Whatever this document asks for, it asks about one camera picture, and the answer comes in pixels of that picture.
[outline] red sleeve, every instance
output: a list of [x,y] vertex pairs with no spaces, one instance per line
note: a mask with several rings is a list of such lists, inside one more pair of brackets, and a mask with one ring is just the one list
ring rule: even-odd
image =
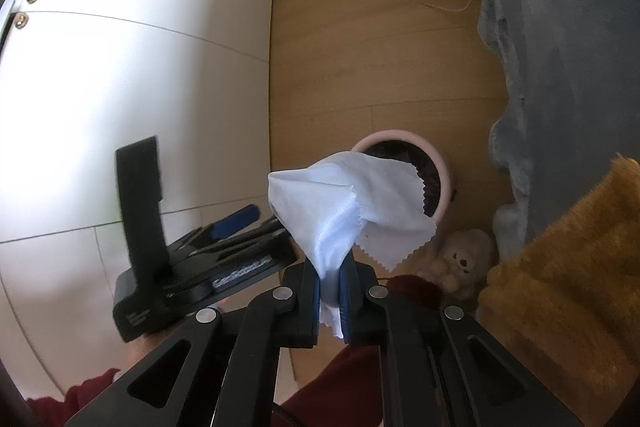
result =
[[69,418],[113,383],[113,377],[118,371],[118,369],[110,369],[101,377],[92,378],[71,387],[66,392],[64,402],[47,396],[28,399],[27,405],[37,416],[42,427],[63,427]]

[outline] stuffed animal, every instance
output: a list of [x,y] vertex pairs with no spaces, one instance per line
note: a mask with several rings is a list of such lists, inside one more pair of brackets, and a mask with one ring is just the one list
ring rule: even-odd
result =
[[418,276],[458,299],[472,297],[492,266],[494,242],[479,229],[453,232],[442,249],[427,257]]

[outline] triangular cutout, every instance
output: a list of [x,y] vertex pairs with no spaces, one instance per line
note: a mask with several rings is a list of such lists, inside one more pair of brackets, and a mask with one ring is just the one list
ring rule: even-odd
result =
[[499,406],[524,394],[522,382],[504,367],[484,342],[477,337],[469,337],[467,342],[489,404]]
[[174,388],[190,349],[189,341],[184,339],[178,341],[154,365],[137,377],[127,392],[133,398],[162,409],[169,400],[171,390]]

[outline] white cloth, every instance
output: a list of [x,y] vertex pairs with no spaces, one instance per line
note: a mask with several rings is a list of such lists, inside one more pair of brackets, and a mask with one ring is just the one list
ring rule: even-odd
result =
[[338,271],[358,244],[393,270],[433,237],[424,184],[414,166],[338,152],[295,171],[269,174],[269,203],[320,278],[320,319],[342,337]]

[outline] wooden floor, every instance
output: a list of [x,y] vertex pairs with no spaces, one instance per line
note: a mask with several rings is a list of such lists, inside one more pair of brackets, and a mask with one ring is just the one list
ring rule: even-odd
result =
[[[476,32],[479,5],[450,13],[405,0],[273,0],[271,168],[307,167],[374,131],[406,129],[449,161],[458,193],[441,229],[489,232],[495,209],[513,198],[488,159],[506,89],[500,62]],[[293,349],[298,382],[343,346],[321,327],[316,349]]]

